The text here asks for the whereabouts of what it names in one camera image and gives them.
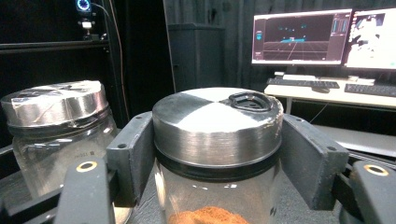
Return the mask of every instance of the computer monitor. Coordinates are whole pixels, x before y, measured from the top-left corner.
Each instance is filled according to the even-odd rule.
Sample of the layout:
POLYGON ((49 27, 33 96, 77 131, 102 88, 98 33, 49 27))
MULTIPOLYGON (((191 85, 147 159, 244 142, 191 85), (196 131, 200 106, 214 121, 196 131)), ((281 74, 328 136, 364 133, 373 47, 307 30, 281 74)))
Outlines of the computer monitor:
POLYGON ((396 8, 356 11, 345 67, 396 69, 396 8))
POLYGON ((340 65, 352 9, 254 16, 252 63, 340 65))

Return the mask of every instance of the keyboard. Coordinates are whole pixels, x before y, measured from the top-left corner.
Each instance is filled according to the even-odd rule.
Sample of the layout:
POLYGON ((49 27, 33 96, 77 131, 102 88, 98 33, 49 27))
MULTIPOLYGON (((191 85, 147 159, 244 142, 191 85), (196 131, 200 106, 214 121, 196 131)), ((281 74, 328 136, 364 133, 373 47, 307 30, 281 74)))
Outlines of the keyboard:
POLYGON ((346 84, 344 92, 396 97, 396 86, 346 84))
POLYGON ((299 87, 318 87, 328 89, 340 89, 335 81, 319 81, 319 80, 290 80, 282 78, 268 78, 268 85, 281 86, 299 86, 299 87))

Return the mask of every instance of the silver metal lid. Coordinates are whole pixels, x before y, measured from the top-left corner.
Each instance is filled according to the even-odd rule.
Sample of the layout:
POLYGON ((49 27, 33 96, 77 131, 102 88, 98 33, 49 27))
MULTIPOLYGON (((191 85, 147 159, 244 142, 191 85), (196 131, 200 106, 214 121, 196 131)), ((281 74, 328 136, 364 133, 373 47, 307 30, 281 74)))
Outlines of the silver metal lid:
POLYGON ((282 104, 256 91, 183 91, 161 99, 152 113, 158 150, 172 161, 195 167, 262 161, 281 141, 282 104))
POLYGON ((85 119, 107 108, 99 81, 78 81, 17 91, 2 98, 7 125, 39 128, 85 119))

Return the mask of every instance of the metal ring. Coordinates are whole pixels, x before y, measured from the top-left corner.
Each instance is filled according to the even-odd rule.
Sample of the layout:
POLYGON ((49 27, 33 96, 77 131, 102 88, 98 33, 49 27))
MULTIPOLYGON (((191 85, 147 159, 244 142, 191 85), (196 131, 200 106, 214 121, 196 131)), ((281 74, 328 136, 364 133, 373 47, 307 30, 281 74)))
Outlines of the metal ring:
POLYGON ((377 165, 365 165, 364 169, 366 169, 366 171, 368 171, 369 173, 372 173, 373 175, 381 175, 381 176, 387 176, 389 175, 388 171, 385 170, 384 168, 377 166, 377 165))
POLYGON ((96 161, 84 161, 76 168, 76 170, 80 173, 89 172, 96 168, 97 165, 98 163, 96 161))

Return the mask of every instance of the black cabinet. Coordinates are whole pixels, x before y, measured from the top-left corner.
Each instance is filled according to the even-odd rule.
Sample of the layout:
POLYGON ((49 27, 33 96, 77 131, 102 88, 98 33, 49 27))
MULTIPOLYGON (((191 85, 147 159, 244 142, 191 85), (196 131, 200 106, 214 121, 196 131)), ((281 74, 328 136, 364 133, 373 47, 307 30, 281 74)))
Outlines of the black cabinet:
POLYGON ((223 85, 223 28, 170 24, 168 32, 176 91, 223 85))

